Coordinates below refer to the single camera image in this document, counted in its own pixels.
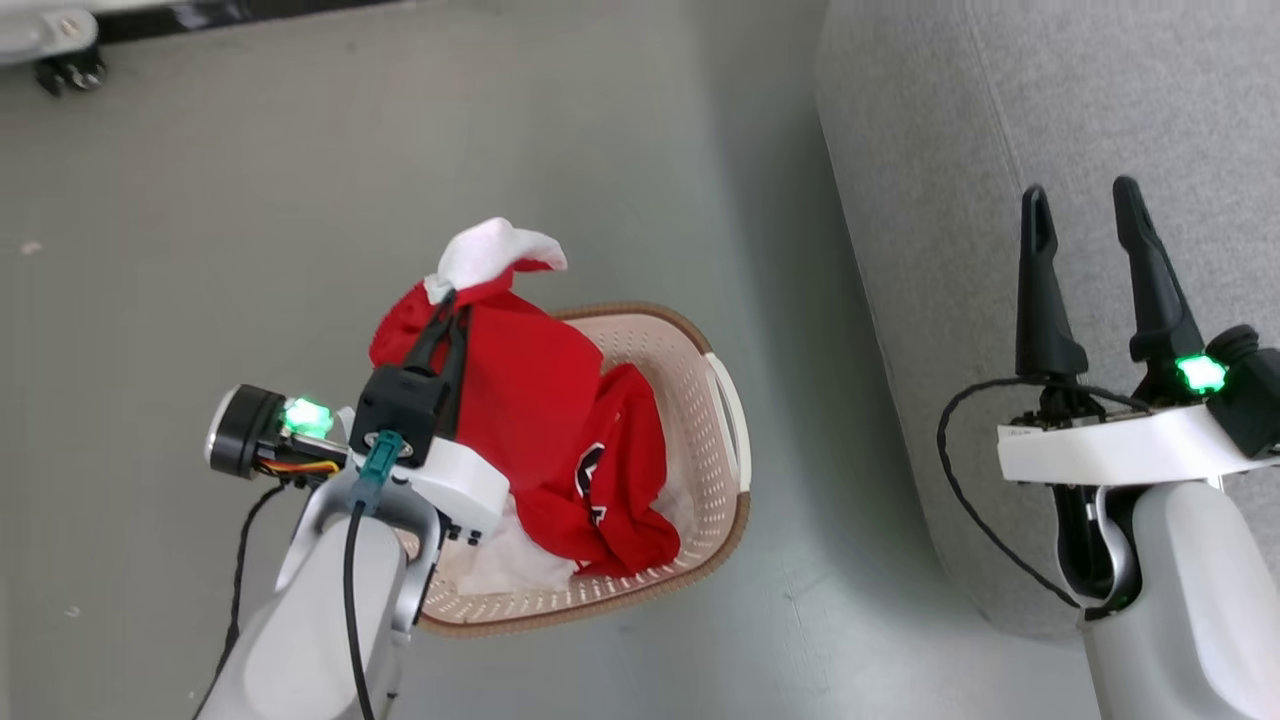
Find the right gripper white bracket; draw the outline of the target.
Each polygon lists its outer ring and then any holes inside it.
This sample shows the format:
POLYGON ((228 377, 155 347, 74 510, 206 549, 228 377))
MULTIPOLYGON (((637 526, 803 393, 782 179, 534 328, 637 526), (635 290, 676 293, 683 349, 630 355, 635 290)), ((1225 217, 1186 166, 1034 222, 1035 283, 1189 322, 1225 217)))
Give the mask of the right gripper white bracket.
POLYGON ((1130 269, 1135 332, 1129 354, 1146 368, 1133 397, 1068 383, 1088 372, 1085 350, 1068 319, 1055 259, 1059 237, 1048 196, 1039 184, 1021 196, 1015 373, 1004 386, 1029 386, 1110 401, 1121 413, 1091 409, 1075 416, 1033 413, 1025 425, 998 428, 997 456, 1005 480, 1043 486, 1155 486, 1207 480, 1280 466, 1280 455, 1251 459, 1233 443, 1178 361, 1201 354, 1204 341, 1155 228, 1140 186, 1112 183, 1117 241, 1130 269), (1156 407, 1143 402, 1192 402, 1156 407))

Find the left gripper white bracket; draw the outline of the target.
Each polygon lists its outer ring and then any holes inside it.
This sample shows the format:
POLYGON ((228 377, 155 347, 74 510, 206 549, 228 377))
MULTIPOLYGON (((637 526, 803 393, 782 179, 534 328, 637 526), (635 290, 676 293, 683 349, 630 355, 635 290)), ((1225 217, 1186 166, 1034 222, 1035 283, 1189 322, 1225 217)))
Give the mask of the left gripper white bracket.
MULTIPOLYGON (((465 378, 471 307, 456 311, 449 290, 431 311, 411 350, 404 369, 438 375, 436 350, 445 347, 439 377, 451 402, 460 397, 465 378)), ((494 532, 509 495, 509 482, 488 460, 451 439, 430 442, 425 461, 410 468, 397 462, 375 486, 364 466, 365 452, 351 448, 355 410, 330 410, 302 397, 259 388, 229 389, 212 415, 205 460, 214 471, 252 480, 270 477, 293 486, 319 487, 329 480, 352 480, 338 491, 340 509, 364 503, 364 512, 390 520, 396 498, 415 495, 442 518, 442 534, 451 541, 480 543, 494 532)))

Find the red garment with white band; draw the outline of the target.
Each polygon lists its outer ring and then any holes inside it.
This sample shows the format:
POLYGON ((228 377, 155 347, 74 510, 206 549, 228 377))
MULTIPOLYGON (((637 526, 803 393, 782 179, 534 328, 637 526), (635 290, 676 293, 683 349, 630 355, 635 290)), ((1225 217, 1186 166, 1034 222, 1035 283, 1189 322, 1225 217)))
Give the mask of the red garment with white band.
POLYGON ((550 236, 500 217, 481 222, 451 240, 434 273, 390 307, 369 346, 374 366, 402 365, 429 327, 461 331, 454 439, 502 471, 516 498, 564 468, 595 401, 600 350, 513 290, 518 274, 567 265, 550 236))

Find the red jersey with black print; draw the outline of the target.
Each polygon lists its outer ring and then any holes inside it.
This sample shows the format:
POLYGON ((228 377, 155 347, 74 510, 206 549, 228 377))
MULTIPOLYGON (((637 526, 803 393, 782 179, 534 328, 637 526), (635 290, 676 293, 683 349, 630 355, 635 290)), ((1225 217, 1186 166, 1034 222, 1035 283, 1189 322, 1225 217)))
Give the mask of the red jersey with black print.
POLYGON ((511 480, 490 539, 442 561, 460 594, 559 592, 575 578, 635 575, 678 556, 666 433, 654 391, 622 364, 600 378, 593 406, 548 469, 511 480))

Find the beige perforated laundry basket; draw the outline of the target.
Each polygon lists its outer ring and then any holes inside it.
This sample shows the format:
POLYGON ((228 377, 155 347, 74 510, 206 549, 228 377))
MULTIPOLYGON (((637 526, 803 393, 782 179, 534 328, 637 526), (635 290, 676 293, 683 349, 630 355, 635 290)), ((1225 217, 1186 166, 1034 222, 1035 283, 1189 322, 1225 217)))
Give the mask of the beige perforated laundry basket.
POLYGON ((605 365, 631 363, 649 379, 666 433, 668 479, 692 498, 692 529, 673 562, 632 577, 586 577, 562 592, 461 594, 436 571, 419 624, 458 638, 530 632, 645 603, 719 569, 748 528, 753 457, 732 377, 707 337, 657 304, 600 304, 557 316, 591 340, 605 365))

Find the grey fabric sofa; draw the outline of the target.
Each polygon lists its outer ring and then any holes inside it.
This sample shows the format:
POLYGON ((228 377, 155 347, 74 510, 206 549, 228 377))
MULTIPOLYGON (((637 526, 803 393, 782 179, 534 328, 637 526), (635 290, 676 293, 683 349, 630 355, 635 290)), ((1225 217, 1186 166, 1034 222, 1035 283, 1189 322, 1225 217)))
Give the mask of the grey fabric sofa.
POLYGON ((817 97, 934 550, 995 628, 1076 614, 974 525, 936 452, 947 401, 1014 369, 1020 199, 1041 184, 1087 380, 1134 389, 1112 183, 1140 184, 1204 338, 1280 348, 1280 0, 837 0, 817 97))

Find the black baseboard strip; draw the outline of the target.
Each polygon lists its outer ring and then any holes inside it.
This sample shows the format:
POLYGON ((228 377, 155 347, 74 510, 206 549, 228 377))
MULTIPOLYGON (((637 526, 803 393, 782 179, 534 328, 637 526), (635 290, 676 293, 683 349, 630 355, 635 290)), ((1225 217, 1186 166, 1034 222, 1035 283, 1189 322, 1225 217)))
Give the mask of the black baseboard strip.
POLYGON ((408 0, 157 0, 93 10, 100 44, 128 44, 236 26, 292 20, 408 0))

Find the black caster wheel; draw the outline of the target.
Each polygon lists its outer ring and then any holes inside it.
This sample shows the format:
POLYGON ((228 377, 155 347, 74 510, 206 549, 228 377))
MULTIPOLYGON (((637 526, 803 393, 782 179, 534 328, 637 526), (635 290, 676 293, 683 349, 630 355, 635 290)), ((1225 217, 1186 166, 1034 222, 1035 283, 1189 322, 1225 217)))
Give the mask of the black caster wheel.
POLYGON ((40 59, 33 65, 35 79, 40 88, 52 97, 60 97, 67 91, 82 94, 101 88, 106 78, 106 65, 97 44, 56 56, 40 59))

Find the grey metal frame bar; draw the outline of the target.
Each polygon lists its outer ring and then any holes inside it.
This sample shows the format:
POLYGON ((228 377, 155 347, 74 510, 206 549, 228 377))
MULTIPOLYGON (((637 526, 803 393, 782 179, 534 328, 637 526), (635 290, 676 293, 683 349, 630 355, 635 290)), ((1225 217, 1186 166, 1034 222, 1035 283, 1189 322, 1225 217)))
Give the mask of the grey metal frame bar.
POLYGON ((99 33, 99 20, 81 4, 0 0, 0 67, 84 51, 99 33))

